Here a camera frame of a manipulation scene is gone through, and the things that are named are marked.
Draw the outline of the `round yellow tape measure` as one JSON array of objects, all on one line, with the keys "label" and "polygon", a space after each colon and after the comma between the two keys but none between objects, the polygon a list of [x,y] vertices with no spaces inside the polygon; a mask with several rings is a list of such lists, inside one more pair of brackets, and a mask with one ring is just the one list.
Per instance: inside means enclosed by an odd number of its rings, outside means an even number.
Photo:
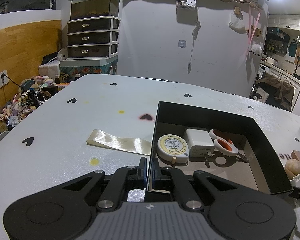
[{"label": "round yellow tape measure", "polygon": [[188,144],[182,137],[166,134],[157,141],[157,155],[171,164],[184,164],[190,154]]}]

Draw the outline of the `orange white scissors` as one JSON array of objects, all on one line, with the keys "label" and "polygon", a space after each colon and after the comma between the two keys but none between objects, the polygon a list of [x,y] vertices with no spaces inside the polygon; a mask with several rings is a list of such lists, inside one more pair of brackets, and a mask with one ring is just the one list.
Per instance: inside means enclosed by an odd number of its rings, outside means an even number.
[{"label": "orange white scissors", "polygon": [[217,129],[211,129],[209,131],[209,135],[211,139],[213,140],[213,145],[216,150],[221,152],[224,155],[230,156],[230,157],[239,157],[244,162],[248,163],[249,160],[245,155],[242,155],[239,153],[238,148],[234,145],[232,140],[223,132],[217,130]]}]

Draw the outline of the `brown cloth covered chair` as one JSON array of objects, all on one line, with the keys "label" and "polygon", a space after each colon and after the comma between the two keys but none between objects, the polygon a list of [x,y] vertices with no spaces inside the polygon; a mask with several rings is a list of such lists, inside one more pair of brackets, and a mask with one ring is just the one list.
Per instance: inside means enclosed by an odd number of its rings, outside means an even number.
[{"label": "brown cloth covered chair", "polygon": [[266,74],[255,83],[253,99],[268,105],[292,111],[294,87],[287,81],[282,81],[273,75]]}]

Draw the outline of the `black cardboard box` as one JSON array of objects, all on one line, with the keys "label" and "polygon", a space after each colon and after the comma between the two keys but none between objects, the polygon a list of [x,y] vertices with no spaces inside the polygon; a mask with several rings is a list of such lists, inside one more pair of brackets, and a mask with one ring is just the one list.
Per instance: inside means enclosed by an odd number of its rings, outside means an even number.
[{"label": "black cardboard box", "polygon": [[293,187],[270,141],[253,118],[171,102],[159,102],[147,190],[158,167],[191,175],[203,170],[285,198]]}]

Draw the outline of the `glass fish tank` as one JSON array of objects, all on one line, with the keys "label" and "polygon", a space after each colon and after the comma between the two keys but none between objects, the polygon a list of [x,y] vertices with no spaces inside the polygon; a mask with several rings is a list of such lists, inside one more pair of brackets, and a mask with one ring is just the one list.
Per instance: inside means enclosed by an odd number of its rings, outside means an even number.
[{"label": "glass fish tank", "polygon": [[71,0],[70,20],[119,15],[120,0]]}]

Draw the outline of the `white power adapter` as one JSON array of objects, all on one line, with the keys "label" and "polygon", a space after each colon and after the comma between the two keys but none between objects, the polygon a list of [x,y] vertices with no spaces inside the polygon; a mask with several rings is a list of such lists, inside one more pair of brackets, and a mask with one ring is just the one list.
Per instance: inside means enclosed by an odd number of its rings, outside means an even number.
[{"label": "white power adapter", "polygon": [[190,158],[203,158],[211,155],[215,150],[213,141],[206,129],[187,128],[184,140],[189,147]]}]

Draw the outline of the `white plush sheep toy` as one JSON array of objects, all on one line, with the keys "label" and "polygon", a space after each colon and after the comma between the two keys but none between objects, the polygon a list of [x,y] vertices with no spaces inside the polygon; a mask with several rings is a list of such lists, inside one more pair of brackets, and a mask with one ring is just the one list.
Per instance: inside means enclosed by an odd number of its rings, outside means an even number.
[{"label": "white plush sheep toy", "polygon": [[262,47],[259,44],[253,44],[249,50],[249,53],[252,53],[253,55],[261,56]]}]

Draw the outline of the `pile of plush toys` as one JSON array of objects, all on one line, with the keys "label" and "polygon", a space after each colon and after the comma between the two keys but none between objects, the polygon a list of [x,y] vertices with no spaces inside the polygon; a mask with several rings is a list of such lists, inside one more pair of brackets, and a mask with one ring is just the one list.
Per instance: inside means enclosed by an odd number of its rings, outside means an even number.
[{"label": "pile of plush toys", "polygon": [[11,130],[48,99],[70,85],[70,82],[70,77],[62,82],[59,75],[53,78],[34,76],[23,80],[17,85],[18,93],[3,107],[0,122],[4,122],[7,129]]}]

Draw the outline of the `shiny cream ribbon strip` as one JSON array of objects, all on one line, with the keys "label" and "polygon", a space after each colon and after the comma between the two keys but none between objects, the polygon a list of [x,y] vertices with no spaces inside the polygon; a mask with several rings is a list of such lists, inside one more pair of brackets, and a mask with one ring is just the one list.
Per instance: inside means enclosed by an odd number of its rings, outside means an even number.
[{"label": "shiny cream ribbon strip", "polygon": [[87,139],[87,144],[145,156],[151,155],[152,148],[152,143],[147,140],[116,137],[99,129],[92,131]]}]

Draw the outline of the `white three-drawer cabinet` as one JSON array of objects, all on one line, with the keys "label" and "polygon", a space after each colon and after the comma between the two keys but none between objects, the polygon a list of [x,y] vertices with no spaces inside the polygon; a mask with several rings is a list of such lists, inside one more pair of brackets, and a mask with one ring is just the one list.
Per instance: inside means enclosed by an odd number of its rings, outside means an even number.
[{"label": "white three-drawer cabinet", "polygon": [[108,59],[118,54],[121,19],[97,16],[68,22],[69,58]]}]

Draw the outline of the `teal patterned side table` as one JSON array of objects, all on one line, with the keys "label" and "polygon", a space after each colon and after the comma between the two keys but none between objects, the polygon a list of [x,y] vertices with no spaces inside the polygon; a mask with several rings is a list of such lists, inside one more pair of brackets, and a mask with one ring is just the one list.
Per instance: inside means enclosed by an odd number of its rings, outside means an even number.
[{"label": "teal patterned side table", "polygon": [[59,64],[61,80],[64,82],[74,81],[76,76],[82,77],[87,74],[110,74],[115,75],[118,56],[108,59],[67,59]]}]

